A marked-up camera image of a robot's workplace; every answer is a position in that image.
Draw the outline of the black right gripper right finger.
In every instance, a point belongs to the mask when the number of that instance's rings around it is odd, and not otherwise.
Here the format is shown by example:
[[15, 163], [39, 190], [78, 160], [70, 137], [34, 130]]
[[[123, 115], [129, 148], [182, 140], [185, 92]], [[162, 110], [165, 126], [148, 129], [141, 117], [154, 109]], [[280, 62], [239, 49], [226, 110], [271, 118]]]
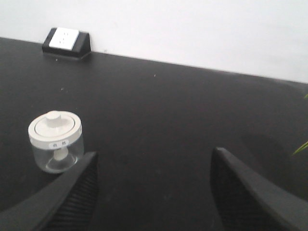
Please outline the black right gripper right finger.
[[267, 180], [224, 148], [215, 148], [211, 192], [227, 231], [306, 231], [308, 203]]

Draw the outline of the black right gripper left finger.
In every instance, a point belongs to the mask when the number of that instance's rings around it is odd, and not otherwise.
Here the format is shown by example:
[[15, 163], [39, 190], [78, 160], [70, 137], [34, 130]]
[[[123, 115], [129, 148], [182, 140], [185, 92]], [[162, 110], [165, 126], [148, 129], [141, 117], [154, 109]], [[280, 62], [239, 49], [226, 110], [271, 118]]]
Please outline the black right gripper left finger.
[[98, 154], [86, 153], [52, 183], [1, 212], [2, 231], [87, 231], [98, 197]]

